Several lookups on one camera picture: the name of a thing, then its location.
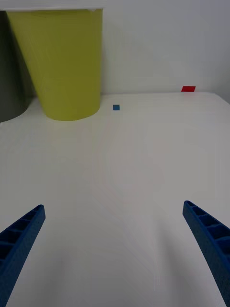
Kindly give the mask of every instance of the white wall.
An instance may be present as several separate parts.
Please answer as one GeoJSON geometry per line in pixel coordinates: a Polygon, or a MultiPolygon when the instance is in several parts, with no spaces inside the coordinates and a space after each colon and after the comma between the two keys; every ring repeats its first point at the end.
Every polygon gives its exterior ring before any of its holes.
{"type": "Polygon", "coordinates": [[[103,92],[195,85],[230,102],[229,0],[107,0],[103,92]]]}

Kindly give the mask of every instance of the white table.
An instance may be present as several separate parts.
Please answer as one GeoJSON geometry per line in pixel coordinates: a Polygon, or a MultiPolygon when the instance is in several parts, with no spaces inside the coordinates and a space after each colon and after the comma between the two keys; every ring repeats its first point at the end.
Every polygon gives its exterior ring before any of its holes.
{"type": "Polygon", "coordinates": [[[75,122],[46,118],[35,100],[0,125],[0,231],[46,210],[7,306],[224,307],[184,200],[230,226],[219,96],[104,96],[75,122]]]}

